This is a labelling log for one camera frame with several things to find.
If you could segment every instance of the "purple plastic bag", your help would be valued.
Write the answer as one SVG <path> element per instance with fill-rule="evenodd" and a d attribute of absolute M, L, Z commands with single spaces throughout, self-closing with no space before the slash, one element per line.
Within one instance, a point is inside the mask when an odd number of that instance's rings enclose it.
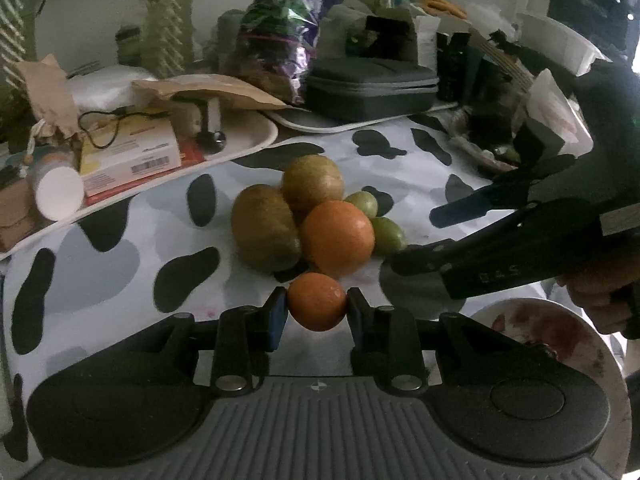
<path fill-rule="evenodd" d="M 320 21 L 339 0 L 254 0 L 242 19 L 230 73 L 299 105 Z"/>

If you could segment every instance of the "cow print tablecloth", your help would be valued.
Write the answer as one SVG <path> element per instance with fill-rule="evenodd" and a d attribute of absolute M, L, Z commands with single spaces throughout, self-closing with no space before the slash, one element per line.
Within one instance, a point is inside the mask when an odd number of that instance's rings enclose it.
<path fill-rule="evenodd" d="M 231 307 L 261 305 L 275 286 L 304 271 L 267 276 L 245 267 L 235 256 L 229 223 L 238 193 L 251 184 L 277 186 L 280 170 L 295 157 L 322 153 L 333 159 L 346 193 L 375 194 L 380 214 L 402 226 L 411 244 L 459 239 L 501 218 L 503 212 L 492 212 L 452 228 L 431 226 L 433 207 L 487 184 L 449 150 L 446 139 L 440 123 L 425 116 L 377 124 L 374 130 L 291 139 L 141 192 L 15 254 L 3 295 L 8 365 L 17 394 L 14 429 L 0 449 L 4 478 L 16 478 L 40 459 L 24 406 L 45 378 L 175 312 L 205 320 Z M 406 306 L 424 319 L 444 311 L 472 314 L 506 297 L 544 297 L 535 284 L 454 301 L 437 274 L 402 278 L 376 259 L 341 282 L 345 289 L 359 286 L 373 306 Z M 328 332 L 311 333 L 289 318 L 271 370 L 350 374 L 352 346 L 346 320 Z M 17 467 L 14 459 L 24 465 Z"/>

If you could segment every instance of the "large orange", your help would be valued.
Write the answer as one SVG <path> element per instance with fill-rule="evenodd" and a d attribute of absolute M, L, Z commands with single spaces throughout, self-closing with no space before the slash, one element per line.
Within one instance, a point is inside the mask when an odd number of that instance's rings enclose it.
<path fill-rule="evenodd" d="M 367 263 L 375 237 L 369 219 L 348 202 L 332 200 L 316 206 L 300 228 L 306 260 L 320 272 L 340 278 Z"/>
<path fill-rule="evenodd" d="M 308 272 L 289 285 L 287 304 L 300 325 L 324 332 L 341 322 L 347 311 L 347 295 L 333 278 Z"/>

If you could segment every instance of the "yellow and white box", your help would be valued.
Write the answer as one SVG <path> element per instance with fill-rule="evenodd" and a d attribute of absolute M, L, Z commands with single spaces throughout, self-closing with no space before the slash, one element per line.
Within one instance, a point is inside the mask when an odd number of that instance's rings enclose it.
<path fill-rule="evenodd" d="M 107 144 L 115 129 L 113 121 L 95 130 L 94 143 Z M 120 121 L 113 144 L 104 150 L 87 138 L 82 143 L 80 176 L 87 196 L 178 167 L 180 149 L 168 118 L 127 117 Z"/>

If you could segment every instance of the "metal screw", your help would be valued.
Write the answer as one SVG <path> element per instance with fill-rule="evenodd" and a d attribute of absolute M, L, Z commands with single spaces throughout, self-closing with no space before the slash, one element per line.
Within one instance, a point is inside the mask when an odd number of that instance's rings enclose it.
<path fill-rule="evenodd" d="M 239 392 L 246 386 L 246 379 L 239 375 L 223 375 L 216 379 L 216 387 L 223 392 Z"/>
<path fill-rule="evenodd" d="M 413 392 L 422 386 L 422 381 L 415 375 L 397 375 L 391 379 L 391 385 L 396 390 Z"/>

